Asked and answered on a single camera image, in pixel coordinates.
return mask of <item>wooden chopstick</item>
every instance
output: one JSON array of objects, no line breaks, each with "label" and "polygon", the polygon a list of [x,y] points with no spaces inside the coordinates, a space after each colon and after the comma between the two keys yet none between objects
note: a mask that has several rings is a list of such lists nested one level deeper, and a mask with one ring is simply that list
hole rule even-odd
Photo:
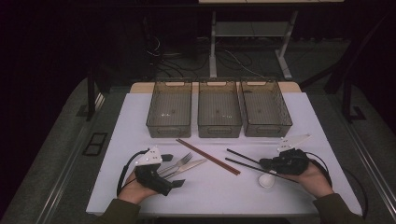
[{"label": "wooden chopstick", "polygon": [[213,161],[215,164],[217,164],[217,165],[221,166],[222,168],[230,171],[231,173],[233,173],[235,175],[241,174],[240,171],[236,170],[235,168],[233,168],[232,166],[228,165],[227,163],[219,161],[218,159],[212,157],[211,155],[203,152],[201,149],[199,149],[197,147],[194,147],[194,146],[188,144],[187,142],[185,142],[185,141],[183,141],[181,139],[177,139],[176,141],[179,142],[181,145],[183,145],[185,147],[188,147],[189,149],[193,150],[194,152],[200,154],[201,156],[207,158],[208,160]]}]

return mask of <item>floor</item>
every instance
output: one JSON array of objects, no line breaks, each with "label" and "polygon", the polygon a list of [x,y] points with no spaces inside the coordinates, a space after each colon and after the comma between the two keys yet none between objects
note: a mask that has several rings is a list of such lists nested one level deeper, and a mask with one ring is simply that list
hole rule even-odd
[{"label": "floor", "polygon": [[[208,42],[205,38],[199,38],[198,42],[197,57],[180,57],[182,55],[172,49],[166,49],[167,55],[158,65],[157,77],[208,77]],[[300,83],[332,65],[343,55],[348,44],[345,40],[292,41],[285,55],[292,81]],[[267,38],[218,40],[218,77],[261,75],[282,80],[282,71],[274,54],[279,45],[278,39]],[[322,88],[326,80],[325,77],[303,91],[307,92],[363,209],[367,206],[365,197],[368,199],[366,220],[369,223],[395,223],[396,217],[389,211],[387,202],[394,202],[391,196],[396,190],[393,178],[396,175],[396,136],[357,88],[353,89],[352,105],[362,110],[366,120],[347,123],[339,112],[341,92],[325,94]],[[1,223],[31,223],[32,220],[37,220],[37,223],[90,223],[95,219],[94,215],[85,213],[85,208],[129,87],[114,86],[109,93],[104,94],[90,122],[81,113],[87,104],[86,90],[84,80],[70,95]],[[107,133],[102,153],[97,157],[82,156],[81,151],[93,133]],[[371,168],[362,162],[362,147],[379,170],[379,180],[372,175]],[[387,190],[390,199],[384,196]],[[287,220],[293,224],[320,222],[317,217]],[[210,221],[230,223],[226,218]],[[235,219],[233,223],[273,223],[268,221],[262,218]],[[145,222],[169,223],[164,219],[142,220],[142,223]],[[177,222],[197,223],[186,219]]]}]

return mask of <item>person's right hand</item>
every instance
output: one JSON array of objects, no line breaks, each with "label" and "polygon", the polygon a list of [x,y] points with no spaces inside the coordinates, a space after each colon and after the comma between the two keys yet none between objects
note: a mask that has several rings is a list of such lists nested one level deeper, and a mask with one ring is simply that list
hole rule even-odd
[{"label": "person's right hand", "polygon": [[308,168],[300,175],[281,176],[297,181],[308,193],[314,195],[316,198],[321,198],[334,193],[329,182],[327,182],[326,177],[312,162],[309,162]]}]

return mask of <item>person's left hand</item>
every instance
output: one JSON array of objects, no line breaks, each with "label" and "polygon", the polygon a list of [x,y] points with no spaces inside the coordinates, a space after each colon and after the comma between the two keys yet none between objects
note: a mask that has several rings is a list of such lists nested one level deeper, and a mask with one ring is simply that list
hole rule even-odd
[{"label": "person's left hand", "polygon": [[127,184],[120,192],[119,199],[123,200],[125,202],[129,203],[135,203],[139,204],[141,203],[144,199],[151,195],[158,194],[157,191],[148,189],[146,187],[143,187],[139,182],[137,182],[136,176],[134,175],[134,170],[131,172],[131,174],[128,176],[126,179],[125,183],[131,183]]}]

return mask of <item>knife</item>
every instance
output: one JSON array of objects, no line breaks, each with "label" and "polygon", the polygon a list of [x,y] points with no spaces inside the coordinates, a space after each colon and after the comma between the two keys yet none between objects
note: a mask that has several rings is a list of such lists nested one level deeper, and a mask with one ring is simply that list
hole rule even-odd
[{"label": "knife", "polygon": [[190,161],[182,166],[180,166],[176,171],[174,171],[173,173],[169,174],[169,175],[165,175],[163,176],[164,179],[168,179],[174,175],[178,175],[181,174],[185,171],[190,170],[192,167],[197,166],[201,163],[203,163],[204,161],[207,161],[207,159],[202,159],[202,160],[198,160],[198,161]]}]

